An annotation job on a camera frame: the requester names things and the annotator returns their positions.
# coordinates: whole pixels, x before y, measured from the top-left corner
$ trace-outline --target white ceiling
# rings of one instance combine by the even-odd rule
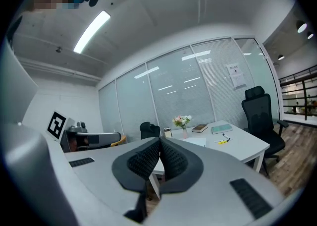
[[[297,32],[296,22],[298,20],[307,23],[307,28],[302,33]],[[294,5],[291,12],[286,16],[284,21],[268,38],[264,45],[272,61],[279,63],[278,56],[280,54],[285,56],[283,61],[287,61],[287,56],[290,56],[309,41],[309,39],[307,39],[308,31],[313,32],[311,22],[308,20],[302,9],[298,5]]]
[[[102,77],[140,48],[169,34],[206,23],[250,24],[262,0],[100,0],[91,8],[25,14],[14,37],[18,57]],[[79,55],[79,38],[105,10],[111,19]]]

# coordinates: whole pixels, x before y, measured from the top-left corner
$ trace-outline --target chair armrest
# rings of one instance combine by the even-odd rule
[[[283,120],[278,120],[277,123],[279,123],[281,126],[283,126],[284,128],[288,127],[288,123],[286,121]]]

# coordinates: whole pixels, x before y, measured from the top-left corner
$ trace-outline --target glass wall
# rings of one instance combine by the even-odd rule
[[[225,120],[239,128],[247,127],[247,118],[241,103],[245,91],[254,87],[248,66],[234,41],[214,40],[193,45],[197,60],[206,77],[217,120]],[[238,64],[245,84],[234,88],[226,65]]]
[[[250,67],[255,86],[261,86],[271,97],[272,118],[279,119],[277,90],[271,69],[254,39],[236,39]]]
[[[145,65],[119,77],[116,82],[124,134],[128,142],[140,140],[143,122],[158,125]]]
[[[99,107],[104,132],[123,133],[115,92],[115,81],[99,90]]]
[[[191,115],[188,127],[214,122],[212,105],[195,55],[186,47],[148,62],[151,87],[161,128],[179,129],[178,115]]]
[[[230,64],[239,65],[243,85],[233,85]],[[272,116],[279,119],[274,77],[254,39],[226,38],[184,47],[140,65],[99,91],[104,131],[118,131],[133,142],[141,138],[141,123],[174,130],[178,127],[172,119],[178,115],[192,116],[188,127],[225,120],[245,128],[241,103],[245,90],[257,85],[270,94]]]

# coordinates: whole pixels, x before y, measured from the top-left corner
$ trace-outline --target white desk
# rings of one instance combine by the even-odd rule
[[[192,127],[187,128],[188,138],[204,137],[206,138],[206,148],[211,148],[230,154],[243,163],[255,159],[253,169],[259,172],[263,161],[264,152],[269,148],[269,144],[232,124],[230,124],[232,126],[232,131],[225,132],[225,135],[230,137],[232,140],[223,144],[218,144],[214,141],[224,140],[225,138],[223,137],[222,133],[212,134],[211,128],[213,126],[223,124],[228,124],[228,122],[221,120],[208,124],[208,128],[202,133],[194,133],[192,132]],[[174,130],[172,131],[172,135],[175,139],[182,139],[183,130]],[[164,166],[161,160],[158,161],[158,164],[150,176],[151,184],[159,197],[159,182],[156,174],[164,174]]]

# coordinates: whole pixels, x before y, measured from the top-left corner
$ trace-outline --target book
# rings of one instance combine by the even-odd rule
[[[194,132],[194,133],[201,133],[201,132],[203,132],[207,127],[208,127],[207,125],[202,125],[202,124],[200,124],[200,125],[194,127],[194,128],[192,129],[192,132]]]
[[[224,133],[232,130],[232,126],[229,124],[213,126],[211,128],[212,134]]]

